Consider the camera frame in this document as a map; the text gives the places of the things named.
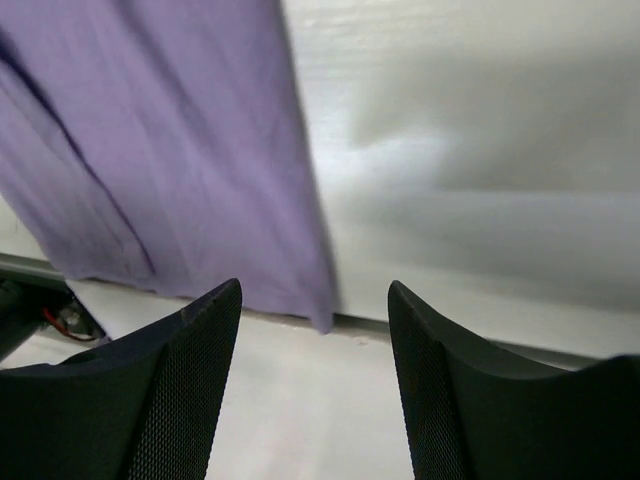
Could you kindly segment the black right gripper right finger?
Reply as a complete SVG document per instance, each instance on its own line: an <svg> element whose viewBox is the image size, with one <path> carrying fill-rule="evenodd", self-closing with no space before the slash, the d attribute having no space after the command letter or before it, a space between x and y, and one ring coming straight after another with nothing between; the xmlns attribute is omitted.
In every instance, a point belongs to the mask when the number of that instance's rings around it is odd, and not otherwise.
<svg viewBox="0 0 640 480"><path fill-rule="evenodd" d="M418 479L635 479L639 359L579 370L525 358L449 320L400 282L391 344Z"/></svg>

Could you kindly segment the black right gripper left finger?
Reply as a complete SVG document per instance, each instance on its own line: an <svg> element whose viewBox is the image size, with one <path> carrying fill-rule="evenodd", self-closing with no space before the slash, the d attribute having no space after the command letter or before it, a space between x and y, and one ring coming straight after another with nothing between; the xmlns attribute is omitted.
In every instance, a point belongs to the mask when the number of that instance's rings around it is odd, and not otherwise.
<svg viewBox="0 0 640 480"><path fill-rule="evenodd" d="M230 279L62 363L1 374L5 479L202 479L242 307Z"/></svg>

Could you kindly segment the purple t shirt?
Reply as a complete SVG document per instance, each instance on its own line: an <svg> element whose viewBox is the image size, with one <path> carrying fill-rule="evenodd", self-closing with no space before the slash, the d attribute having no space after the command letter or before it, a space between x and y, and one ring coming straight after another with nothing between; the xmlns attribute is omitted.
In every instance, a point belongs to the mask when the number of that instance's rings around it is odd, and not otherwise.
<svg viewBox="0 0 640 480"><path fill-rule="evenodd" d="M1 194L65 277L330 331L337 286L277 1L5 1Z"/></svg>

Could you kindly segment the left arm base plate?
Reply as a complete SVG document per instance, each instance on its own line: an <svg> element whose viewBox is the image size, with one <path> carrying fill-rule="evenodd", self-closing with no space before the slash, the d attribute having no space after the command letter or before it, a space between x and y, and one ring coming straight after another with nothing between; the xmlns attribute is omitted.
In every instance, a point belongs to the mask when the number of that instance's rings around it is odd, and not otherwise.
<svg viewBox="0 0 640 480"><path fill-rule="evenodd" d="M1 255L1 358L35 334L51 330L80 346L109 336L81 304L62 274L44 260Z"/></svg>

